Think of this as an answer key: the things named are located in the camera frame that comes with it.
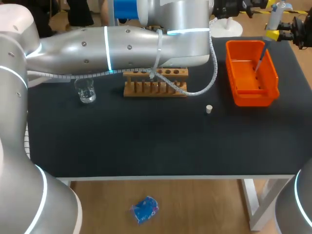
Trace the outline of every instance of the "blue plastic bag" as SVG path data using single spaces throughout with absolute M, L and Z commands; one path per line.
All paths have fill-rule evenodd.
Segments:
M 143 201 L 132 206 L 130 210 L 133 212 L 137 223 L 141 224 L 153 217 L 159 210 L 159 207 L 155 199 L 147 196 Z

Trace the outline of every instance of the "blue motor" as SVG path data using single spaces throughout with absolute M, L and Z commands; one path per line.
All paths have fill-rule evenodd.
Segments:
M 116 19 L 138 19 L 137 0 L 114 0 Z

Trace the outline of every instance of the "orange basket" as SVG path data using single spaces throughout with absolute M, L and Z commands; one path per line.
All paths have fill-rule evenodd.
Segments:
M 255 73 L 264 42 L 230 40 L 226 43 L 226 67 L 237 106 L 269 106 L 278 98 L 278 76 L 269 51 Z

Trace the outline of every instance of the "floor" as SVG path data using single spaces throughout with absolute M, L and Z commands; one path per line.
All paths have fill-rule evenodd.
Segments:
M 311 0 L 292 0 L 294 10 L 309 10 Z M 297 14 L 284 14 L 291 21 Z M 244 14 L 235 18 L 243 36 L 261 36 L 269 15 Z M 64 30 L 66 14 L 52 20 L 52 27 Z M 299 51 L 292 45 L 298 62 L 312 86 L 312 48 Z M 261 192 L 265 181 L 255 185 Z M 81 234 L 250 234 L 242 186 L 238 180 L 92 181 L 73 182 L 83 208 Z M 129 209 L 145 196 L 158 201 L 160 210 L 138 226 Z M 276 234 L 271 220 L 259 234 Z

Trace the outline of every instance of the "black fabric surface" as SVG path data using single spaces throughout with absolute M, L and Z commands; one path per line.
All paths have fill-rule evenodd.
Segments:
M 312 93 L 293 51 L 287 42 L 270 48 L 279 99 L 269 108 L 240 108 L 226 41 L 214 40 L 218 77 L 198 97 L 124 98 L 120 74 L 95 79 L 90 105 L 80 103 L 73 83 L 30 88 L 32 161 L 56 177 L 295 174 L 311 157 Z M 201 90 L 212 60 L 189 71 L 188 90 Z

